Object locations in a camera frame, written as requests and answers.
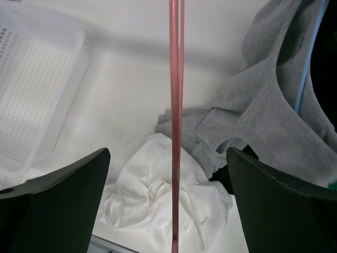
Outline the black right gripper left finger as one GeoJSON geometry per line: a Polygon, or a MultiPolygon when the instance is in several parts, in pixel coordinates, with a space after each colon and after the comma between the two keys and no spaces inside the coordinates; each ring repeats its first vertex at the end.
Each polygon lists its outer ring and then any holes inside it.
{"type": "Polygon", "coordinates": [[[101,148],[1,190],[1,252],[87,252],[109,164],[101,148]]]}

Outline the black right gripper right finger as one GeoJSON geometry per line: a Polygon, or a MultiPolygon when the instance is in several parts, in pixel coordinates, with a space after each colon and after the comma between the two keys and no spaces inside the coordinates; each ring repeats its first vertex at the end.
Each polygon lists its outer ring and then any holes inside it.
{"type": "Polygon", "coordinates": [[[249,252],[336,252],[336,191],[235,148],[226,156],[249,252]]]}

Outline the white tank top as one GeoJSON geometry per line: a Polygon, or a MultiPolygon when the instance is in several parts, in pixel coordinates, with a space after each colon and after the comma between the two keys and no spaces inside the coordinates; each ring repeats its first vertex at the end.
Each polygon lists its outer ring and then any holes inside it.
{"type": "MultiPolygon", "coordinates": [[[[159,252],[172,245],[172,141],[158,133],[128,160],[105,187],[98,220],[114,230],[143,231],[159,252]]],[[[179,251],[209,252],[227,224],[232,198],[221,183],[181,151],[179,251]]]]}

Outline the blue hanger of grey top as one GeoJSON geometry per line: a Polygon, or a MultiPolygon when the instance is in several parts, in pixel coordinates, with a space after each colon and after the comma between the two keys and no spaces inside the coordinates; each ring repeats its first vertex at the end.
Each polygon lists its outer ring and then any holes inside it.
{"type": "Polygon", "coordinates": [[[313,48],[314,48],[314,43],[315,43],[315,40],[316,40],[316,37],[317,37],[317,34],[318,34],[318,30],[319,30],[319,27],[321,25],[323,15],[325,13],[325,10],[327,8],[328,3],[329,3],[329,1],[327,1],[327,0],[321,1],[321,4],[320,4],[319,9],[318,9],[317,16],[316,16],[316,19],[315,19],[315,23],[314,23],[314,26],[313,26],[313,31],[311,33],[308,51],[307,51],[306,57],[305,57],[303,73],[301,75],[300,84],[299,84],[298,93],[297,93],[296,102],[295,102],[295,107],[294,107],[294,110],[297,114],[299,114],[302,99],[303,99],[303,92],[304,92],[304,88],[305,88],[305,84],[306,84],[306,76],[307,76],[308,71],[309,71],[310,60],[311,60],[311,55],[312,55],[313,48]]]}

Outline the pink wire hanger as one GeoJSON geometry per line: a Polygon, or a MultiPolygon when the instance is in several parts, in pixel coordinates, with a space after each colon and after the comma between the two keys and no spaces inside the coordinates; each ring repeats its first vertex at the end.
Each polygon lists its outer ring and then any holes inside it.
{"type": "Polygon", "coordinates": [[[169,1],[172,112],[172,252],[179,251],[185,1],[169,1]]]}

